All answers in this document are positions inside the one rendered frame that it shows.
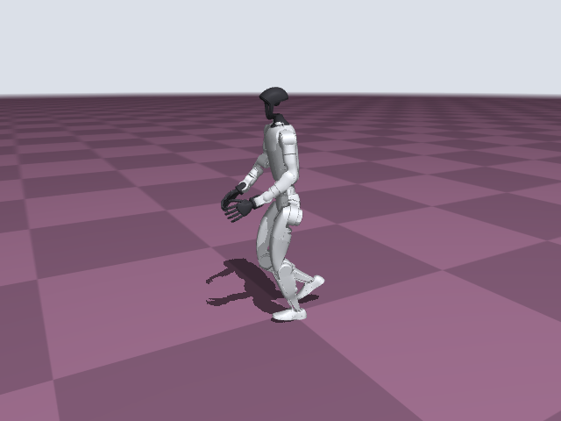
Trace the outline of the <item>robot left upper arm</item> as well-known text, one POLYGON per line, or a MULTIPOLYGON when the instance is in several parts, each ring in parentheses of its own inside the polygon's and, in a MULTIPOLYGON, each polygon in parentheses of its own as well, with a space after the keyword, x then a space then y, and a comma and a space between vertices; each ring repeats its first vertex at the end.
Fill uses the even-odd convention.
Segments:
POLYGON ((280 131, 279 145, 282 150, 283 162, 288 169, 287 172, 293 174, 295 177, 295 180, 291 185, 295 184, 298 180, 296 143, 297 143, 296 136, 293 132, 291 132, 290 130, 280 131))

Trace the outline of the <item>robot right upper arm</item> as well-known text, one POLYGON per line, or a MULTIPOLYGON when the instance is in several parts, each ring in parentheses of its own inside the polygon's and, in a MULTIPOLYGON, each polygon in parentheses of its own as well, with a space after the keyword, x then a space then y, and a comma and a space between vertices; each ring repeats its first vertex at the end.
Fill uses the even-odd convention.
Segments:
POLYGON ((257 159, 257 163, 263 168, 269 168, 270 167, 269 160, 268 160, 267 153, 266 153, 266 149, 265 149, 265 131, 266 131, 267 126, 268 125, 265 125, 265 127, 264 127, 263 154, 261 154, 259 156, 259 158, 257 159))

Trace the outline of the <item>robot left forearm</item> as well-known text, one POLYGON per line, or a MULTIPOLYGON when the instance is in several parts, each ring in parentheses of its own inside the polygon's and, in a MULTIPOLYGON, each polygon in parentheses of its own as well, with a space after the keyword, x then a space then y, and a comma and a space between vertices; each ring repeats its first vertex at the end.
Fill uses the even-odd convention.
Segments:
POLYGON ((287 172, 285 173, 279 181, 275 182, 274 185, 265 191, 262 195, 254 198, 256 206, 260 206, 264 203, 271 203, 273 198, 277 198, 279 195, 286 193, 286 190, 294 182, 295 177, 293 174, 287 172))

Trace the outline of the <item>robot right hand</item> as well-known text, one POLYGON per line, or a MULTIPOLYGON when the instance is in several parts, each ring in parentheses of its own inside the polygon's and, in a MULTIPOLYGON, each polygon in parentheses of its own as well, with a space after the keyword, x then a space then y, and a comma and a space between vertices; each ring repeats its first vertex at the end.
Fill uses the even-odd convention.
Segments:
POLYGON ((238 186, 236 186, 236 189, 232 190, 231 192, 229 192, 227 195, 225 195, 224 199, 221 202, 221 207, 223 211, 227 211, 228 210, 224 210, 224 208, 227 208, 228 205, 230 204, 229 200, 231 199, 235 199, 239 194, 243 195, 244 193, 242 193, 242 189, 245 188, 246 183, 245 182, 241 182, 238 186))

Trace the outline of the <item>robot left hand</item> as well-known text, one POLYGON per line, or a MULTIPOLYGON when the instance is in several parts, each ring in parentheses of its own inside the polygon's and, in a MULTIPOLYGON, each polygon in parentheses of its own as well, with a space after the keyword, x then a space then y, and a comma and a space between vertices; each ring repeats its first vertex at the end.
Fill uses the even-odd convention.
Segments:
POLYGON ((229 214, 231 214, 231 213, 233 213, 233 212, 238 211, 237 213, 233 214, 232 216, 227 217, 228 219, 230 219, 230 218, 234 218, 234 217, 236 217, 237 215, 241 214, 239 217, 237 217, 237 218, 231 220, 232 223, 233 223, 233 222, 236 222, 237 220, 241 219, 242 217, 248 215, 248 214, 251 212, 252 209, 256 210, 256 209, 258 209, 259 207, 261 207, 261 206, 264 205, 264 204, 262 204, 262 205, 260 205, 260 206, 258 206, 258 207, 256 206, 256 203, 254 202, 253 199, 256 198, 256 197, 258 197, 258 196, 260 196, 260 195, 256 195, 256 196, 253 196, 253 197, 249 198, 249 201, 246 200, 246 199, 245 199, 245 200, 240 200, 240 199, 231 199, 231 200, 229 200, 230 203, 236 202, 237 204, 236 204, 236 205, 232 205, 232 206, 227 207, 227 208, 224 208, 224 210, 226 211, 226 210, 233 209, 233 208, 237 208, 237 209, 231 210, 231 211, 229 211, 229 212, 227 212, 227 213, 224 213, 224 215, 226 216, 226 215, 229 215, 229 214))

